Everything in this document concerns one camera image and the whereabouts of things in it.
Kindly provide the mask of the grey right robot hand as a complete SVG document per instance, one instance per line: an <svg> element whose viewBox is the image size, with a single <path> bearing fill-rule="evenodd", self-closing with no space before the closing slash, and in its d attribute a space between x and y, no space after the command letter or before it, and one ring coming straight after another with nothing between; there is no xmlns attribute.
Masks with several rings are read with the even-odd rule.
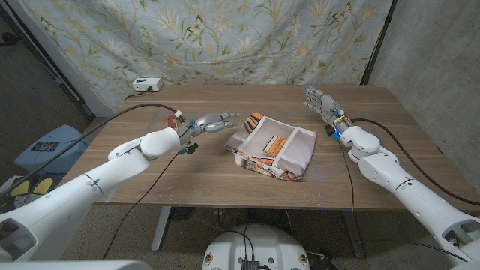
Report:
<svg viewBox="0 0 480 270"><path fill-rule="evenodd" d="M306 88L305 95L307 100L303 104L321 116L322 120L336 131L343 133L353 126L339 103L329 94L311 86Z"/></svg>

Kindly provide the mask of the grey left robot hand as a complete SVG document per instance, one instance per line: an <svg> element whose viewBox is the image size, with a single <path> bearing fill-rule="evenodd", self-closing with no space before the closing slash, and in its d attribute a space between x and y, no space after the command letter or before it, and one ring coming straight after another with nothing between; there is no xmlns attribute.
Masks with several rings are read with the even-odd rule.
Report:
<svg viewBox="0 0 480 270"><path fill-rule="evenodd" d="M189 146L194 143L194 137L201 134L215 134L228 128L234 128L236 123L229 119L239 117L237 112L223 112L203 116L190 122L181 121L178 125L177 134L181 146Z"/></svg>

